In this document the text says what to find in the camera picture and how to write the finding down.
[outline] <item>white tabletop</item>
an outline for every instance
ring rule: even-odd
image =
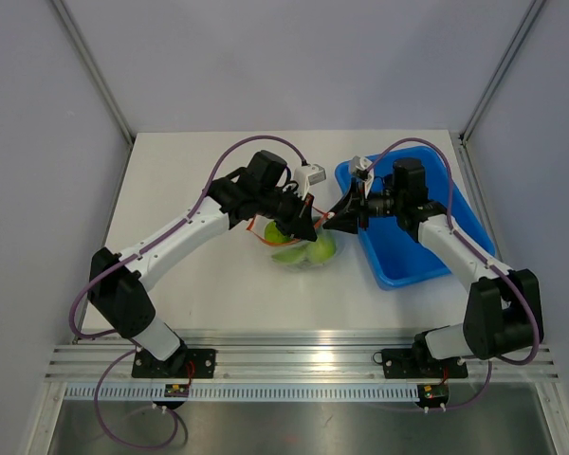
[[[423,137],[442,148],[455,182],[466,194],[445,130],[143,133],[137,137],[107,246],[116,252],[133,245],[183,213],[200,193],[218,156],[237,140],[256,134],[284,137],[309,162],[326,169],[327,181],[311,190],[319,209],[330,209],[341,197],[333,174],[339,163],[354,155],[380,153],[409,136]],[[247,165],[253,153],[262,149],[281,155],[293,168],[299,162],[284,145],[258,141],[234,152],[218,175]],[[467,294],[452,276],[383,291],[358,239],[346,234],[342,234],[346,245],[331,264],[287,272],[261,254],[258,241],[245,226],[199,247],[152,290],[150,297],[158,314],[172,328],[398,329],[408,333],[458,323],[464,317]],[[107,321],[89,305],[83,328],[107,327]]]

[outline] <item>green apple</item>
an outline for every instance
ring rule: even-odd
[[[322,264],[329,260],[336,250],[333,234],[322,230],[319,232],[318,240],[307,245],[305,257],[312,264]]]
[[[307,245],[287,248],[284,251],[272,254],[272,260],[276,263],[287,265],[298,264],[305,259],[306,250]]]
[[[271,221],[264,229],[264,239],[272,244],[285,244],[291,241],[291,238],[281,233],[276,227],[276,222]]]

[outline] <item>black mounting bracket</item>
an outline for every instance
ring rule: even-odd
[[[466,363],[458,365],[457,358],[433,361],[429,365],[420,365],[411,348],[382,349],[381,365],[386,379],[464,379],[468,377]]]
[[[173,371],[166,368],[165,362],[155,359],[148,351],[142,349],[135,354],[131,375],[135,379],[187,379],[189,362],[192,362],[193,379],[213,379],[216,360],[217,351],[214,349],[188,348],[181,366]]]

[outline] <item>blue tray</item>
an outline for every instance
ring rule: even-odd
[[[429,147],[412,147],[388,153],[375,167],[376,177],[392,173],[392,165],[402,157],[419,158],[426,168],[426,183],[430,199],[435,199],[447,206],[448,179],[447,171],[440,157]],[[369,156],[375,160],[377,155]],[[348,162],[343,162],[335,169],[335,177],[345,193],[350,186]],[[381,181],[376,180],[373,191],[381,190]],[[485,251],[493,254],[495,248],[485,230],[481,226],[472,209],[459,192],[457,186],[453,191],[452,214],[460,227],[474,239]],[[450,273],[447,267],[425,247],[417,244],[396,225],[396,219],[372,218],[369,228],[358,233],[377,284],[389,290],[407,286],[415,282],[423,282],[430,278]]]

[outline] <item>white wall panel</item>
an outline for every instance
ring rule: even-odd
[[[137,131],[458,130],[529,1],[67,4]]]
[[[0,454],[101,245],[124,141],[48,2],[0,1]]]
[[[569,398],[569,0],[546,6],[470,145],[505,256],[540,278]]]

